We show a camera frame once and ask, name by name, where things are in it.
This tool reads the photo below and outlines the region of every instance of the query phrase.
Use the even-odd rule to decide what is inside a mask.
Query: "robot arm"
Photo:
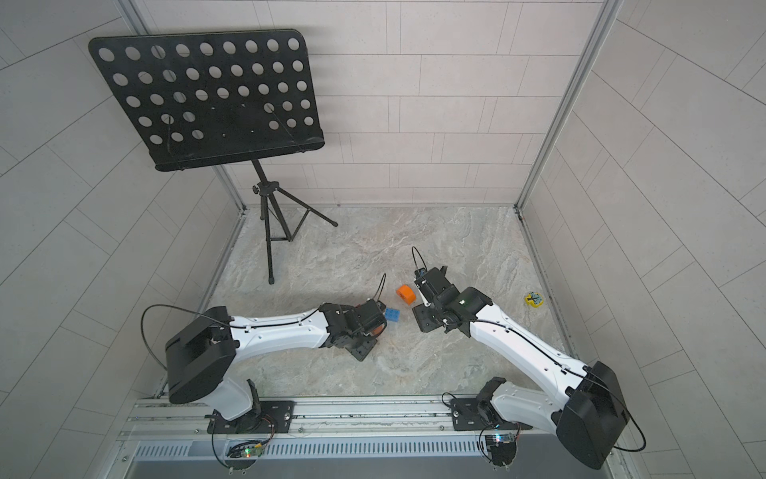
[[[521,389],[493,378],[475,401],[484,426],[521,422],[556,434],[580,462],[600,468],[630,420],[612,370],[601,362],[591,368],[557,351],[477,289],[460,292],[446,272],[446,266],[415,271],[423,304],[413,312],[421,331],[458,329],[503,355],[542,389]]]
[[[229,316],[211,308],[165,345],[169,401],[201,401],[227,421],[258,407],[252,381],[231,366],[264,353],[292,348],[341,347],[362,361],[385,328],[380,301],[357,306],[325,303],[313,311],[286,316]]]

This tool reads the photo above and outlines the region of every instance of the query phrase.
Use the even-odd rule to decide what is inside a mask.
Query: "marble floor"
[[[302,213],[285,208],[288,224],[297,225]],[[541,288],[511,208],[324,208],[322,213],[338,228],[309,215],[293,243],[273,243],[277,282],[269,285],[264,224],[250,210],[210,305],[225,305],[229,314],[240,316],[272,316],[311,310],[323,301],[357,304],[372,296],[387,273],[381,300],[401,311],[399,321],[388,324],[362,363],[345,349],[322,348],[271,353],[237,365],[236,373],[254,380],[259,394],[476,393],[493,376],[536,388],[498,353],[459,331],[420,332],[410,307],[395,293],[402,284],[414,290],[412,245],[429,267],[446,264],[447,278],[458,289],[476,287],[563,349],[547,303],[533,309],[523,300]]]

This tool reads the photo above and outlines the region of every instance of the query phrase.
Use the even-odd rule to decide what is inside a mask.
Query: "black perforated panel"
[[[159,171],[325,143],[298,31],[94,38],[88,48]]]

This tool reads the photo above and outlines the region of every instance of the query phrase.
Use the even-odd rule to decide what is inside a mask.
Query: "orange toy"
[[[407,304],[412,304],[415,302],[415,293],[413,293],[412,288],[406,284],[402,284],[401,287],[396,290],[396,294],[398,294],[399,297],[403,299]]]

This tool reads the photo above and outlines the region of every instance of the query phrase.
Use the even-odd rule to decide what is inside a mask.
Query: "vent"
[[[228,439],[225,449],[242,439]],[[223,440],[216,439],[216,451],[224,450]],[[451,435],[404,436],[380,438],[278,438],[264,450],[261,459],[318,458],[407,458],[424,456],[478,456],[476,436]],[[214,460],[210,440],[141,441],[134,461]]]
[[[185,458],[191,441],[141,441],[136,449],[136,459]]]

